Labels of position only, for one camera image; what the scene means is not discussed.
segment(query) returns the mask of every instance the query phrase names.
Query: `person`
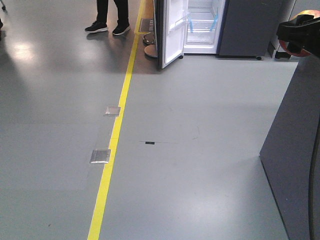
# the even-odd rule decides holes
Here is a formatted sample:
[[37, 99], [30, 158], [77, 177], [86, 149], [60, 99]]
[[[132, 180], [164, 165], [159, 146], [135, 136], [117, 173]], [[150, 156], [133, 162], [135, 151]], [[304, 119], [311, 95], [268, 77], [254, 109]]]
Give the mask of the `person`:
[[[112, 31], [113, 35], [122, 35], [130, 30], [129, 24], [129, 7], [128, 0], [114, 0], [118, 11], [117, 26]], [[87, 27], [85, 31], [93, 34], [98, 32], [108, 31], [107, 14], [108, 14], [108, 0], [96, 0], [97, 16], [96, 21], [91, 26]]]

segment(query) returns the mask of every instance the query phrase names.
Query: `round metal base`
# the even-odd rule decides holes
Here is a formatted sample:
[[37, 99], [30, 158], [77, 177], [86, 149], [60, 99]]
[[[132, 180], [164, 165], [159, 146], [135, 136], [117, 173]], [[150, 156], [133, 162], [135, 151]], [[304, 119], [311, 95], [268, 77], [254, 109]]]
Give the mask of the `round metal base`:
[[155, 44], [155, 37], [153, 32], [149, 32], [148, 34], [143, 36], [143, 42], [145, 44], [151, 45]]
[[152, 44], [149, 46], [146, 46], [144, 48], [144, 53], [145, 55], [151, 57], [151, 58], [157, 58], [158, 57], [158, 53], [157, 53], [157, 49], [156, 49], [156, 45]]

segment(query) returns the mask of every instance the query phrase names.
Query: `refrigerator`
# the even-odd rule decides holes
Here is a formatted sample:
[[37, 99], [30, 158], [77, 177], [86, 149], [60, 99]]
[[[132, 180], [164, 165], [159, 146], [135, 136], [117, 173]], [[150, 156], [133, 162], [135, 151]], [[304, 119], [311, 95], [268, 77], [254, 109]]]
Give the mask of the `refrigerator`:
[[257, 57], [267, 52], [282, 0], [157, 0], [158, 67], [184, 54]]
[[225, 0], [158, 0], [156, 31], [159, 66], [184, 54], [216, 54]]

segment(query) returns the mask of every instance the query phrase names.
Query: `yellow floor line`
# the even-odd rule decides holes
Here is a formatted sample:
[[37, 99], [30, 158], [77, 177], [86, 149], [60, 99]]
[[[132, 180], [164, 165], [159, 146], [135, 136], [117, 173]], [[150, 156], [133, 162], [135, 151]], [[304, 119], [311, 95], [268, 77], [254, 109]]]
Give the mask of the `yellow floor line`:
[[138, 49], [138, 42], [139, 42], [140, 34], [143, 34], [139, 32], [139, 25], [140, 25], [140, 19], [142, 18], [142, 14], [145, 11], [145, 1], [146, 0], [141, 0], [140, 2], [140, 8], [139, 8], [138, 17], [136, 20], [136, 25], [134, 30], [134, 40], [131, 48], [128, 67], [125, 73], [125, 79], [124, 79], [123, 87], [121, 90], [120, 99], [119, 99], [118, 106], [121, 107], [121, 110], [120, 110], [119, 117], [117, 117], [114, 121], [111, 139], [108, 146], [108, 148], [111, 150], [110, 159], [109, 159], [109, 163], [105, 164], [103, 168], [102, 177], [100, 181], [98, 194], [96, 197], [95, 207], [92, 215], [92, 220], [91, 220], [91, 225], [90, 225], [87, 240], [98, 240], [100, 236], [101, 226], [102, 226], [104, 213], [105, 213], [105, 207], [107, 203], [107, 196], [108, 196], [108, 191], [110, 186], [111, 175], [112, 175], [114, 161], [117, 153], [121, 125], [124, 118], [124, 111], [126, 107], [130, 81], [132, 78], [134, 63], [136, 59], [136, 53]]

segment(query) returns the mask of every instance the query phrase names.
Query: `white shoe sole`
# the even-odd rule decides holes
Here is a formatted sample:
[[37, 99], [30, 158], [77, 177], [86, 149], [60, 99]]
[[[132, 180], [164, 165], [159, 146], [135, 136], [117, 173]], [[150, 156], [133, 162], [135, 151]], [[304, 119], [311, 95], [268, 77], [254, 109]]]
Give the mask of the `white shoe sole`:
[[100, 28], [100, 29], [97, 29], [95, 31], [85, 31], [85, 32], [89, 33], [89, 34], [95, 34], [95, 33], [106, 32], [106, 31], [108, 31], [108, 27]]
[[128, 26], [123, 32], [120, 32], [120, 33], [112, 33], [112, 34], [115, 35], [115, 36], [119, 36], [119, 35], [124, 34], [125, 32], [128, 32], [130, 29], [131, 29], [131, 27]]

